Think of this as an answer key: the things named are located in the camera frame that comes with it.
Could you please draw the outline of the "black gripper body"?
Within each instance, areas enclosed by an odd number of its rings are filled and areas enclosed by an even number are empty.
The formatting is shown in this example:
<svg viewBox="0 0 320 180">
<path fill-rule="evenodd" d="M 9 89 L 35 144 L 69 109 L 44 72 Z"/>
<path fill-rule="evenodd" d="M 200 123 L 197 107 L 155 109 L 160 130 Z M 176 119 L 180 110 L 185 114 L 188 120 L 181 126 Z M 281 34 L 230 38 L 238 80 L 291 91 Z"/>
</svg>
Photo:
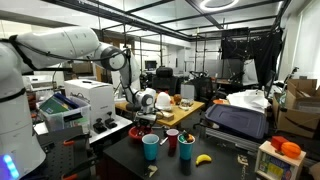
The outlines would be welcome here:
<svg viewBox="0 0 320 180">
<path fill-rule="evenodd" d="M 133 121 L 134 127 L 138 134 L 150 134 L 155 123 L 163 117 L 162 112 L 137 112 Z"/>
</svg>

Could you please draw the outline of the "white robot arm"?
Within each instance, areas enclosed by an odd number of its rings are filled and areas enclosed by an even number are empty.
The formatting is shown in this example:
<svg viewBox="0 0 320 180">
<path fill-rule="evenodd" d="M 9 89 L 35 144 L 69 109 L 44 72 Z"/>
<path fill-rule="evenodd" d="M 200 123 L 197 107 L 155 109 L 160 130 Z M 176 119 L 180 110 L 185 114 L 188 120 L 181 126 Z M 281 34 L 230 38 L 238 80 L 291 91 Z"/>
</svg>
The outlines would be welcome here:
<svg viewBox="0 0 320 180">
<path fill-rule="evenodd" d="M 12 35 L 1 41 L 1 126 L 17 131 L 31 125 L 26 88 L 22 75 L 63 61 L 91 61 L 100 67 L 120 73 L 126 100 L 137 109 L 136 117 L 154 124 L 155 91 L 132 86 L 139 77 L 139 65 L 128 49 L 119 49 L 98 40 L 87 27 L 69 26 L 42 33 Z"/>
</svg>

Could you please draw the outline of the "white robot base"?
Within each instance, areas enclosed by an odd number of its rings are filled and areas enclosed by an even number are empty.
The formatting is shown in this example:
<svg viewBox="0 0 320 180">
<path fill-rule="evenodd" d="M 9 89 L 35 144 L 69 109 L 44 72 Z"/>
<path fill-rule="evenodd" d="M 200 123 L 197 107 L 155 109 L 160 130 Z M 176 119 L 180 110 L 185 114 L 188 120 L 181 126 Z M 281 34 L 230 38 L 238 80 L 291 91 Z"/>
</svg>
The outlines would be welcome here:
<svg viewBox="0 0 320 180">
<path fill-rule="evenodd" d="M 21 60 L 0 44 L 1 164 L 14 179 L 21 179 L 43 163 L 46 154 L 36 135 L 21 75 Z"/>
</svg>

